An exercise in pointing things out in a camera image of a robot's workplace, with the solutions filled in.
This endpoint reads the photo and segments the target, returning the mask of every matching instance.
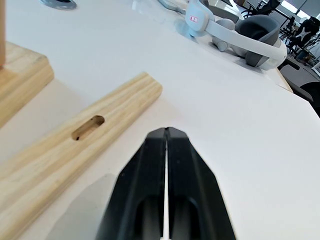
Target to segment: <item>gray foam padding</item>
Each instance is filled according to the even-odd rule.
[[[248,38],[265,44],[274,45],[279,38],[280,25],[268,15],[254,15],[239,21],[235,25],[235,31]],[[268,58],[248,51],[245,61],[248,65],[256,67],[263,64]]]

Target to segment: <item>white table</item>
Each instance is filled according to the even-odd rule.
[[[7,40],[47,55],[55,80],[0,129],[0,162],[141,71],[163,93],[20,240],[44,240],[83,189],[116,177],[146,134],[166,126],[185,131],[214,172],[238,240],[319,239],[320,120],[309,103],[277,86],[274,71],[124,4],[77,3],[67,12],[7,1]]]

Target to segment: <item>wooden block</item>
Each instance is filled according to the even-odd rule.
[[[53,78],[46,56],[7,42],[0,69],[0,128]]]
[[[0,67],[6,61],[6,1],[0,0]]]
[[[275,69],[276,70],[276,72],[278,73],[278,75],[279,75],[279,77],[281,78],[281,80],[282,80],[282,82],[284,83],[284,85],[286,86],[286,88],[285,87],[282,87],[282,86],[280,86],[280,87],[282,87],[283,89],[285,89],[285,90],[287,90],[287,91],[289,91],[289,92],[291,92],[291,93],[294,93],[294,91],[291,89],[291,87],[289,86],[289,84],[287,83],[287,81],[285,80],[285,78],[284,78],[284,76],[282,75],[282,73],[278,70],[278,69]]]
[[[161,92],[142,73],[0,166],[0,240],[16,239]]]

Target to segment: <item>gray cable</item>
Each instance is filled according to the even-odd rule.
[[[169,10],[172,10],[172,11],[175,11],[177,13],[181,13],[183,15],[186,15],[186,10],[182,9],[181,7],[178,7],[178,6],[173,6],[173,5],[170,5],[167,3],[166,0],[158,0],[158,2],[164,6],[166,9],[169,9]]]

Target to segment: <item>wooden base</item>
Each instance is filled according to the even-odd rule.
[[[16,239],[161,92],[142,73],[1,165],[0,240]]]
[[[0,128],[53,78],[46,56],[6,42],[6,62],[0,69]]]

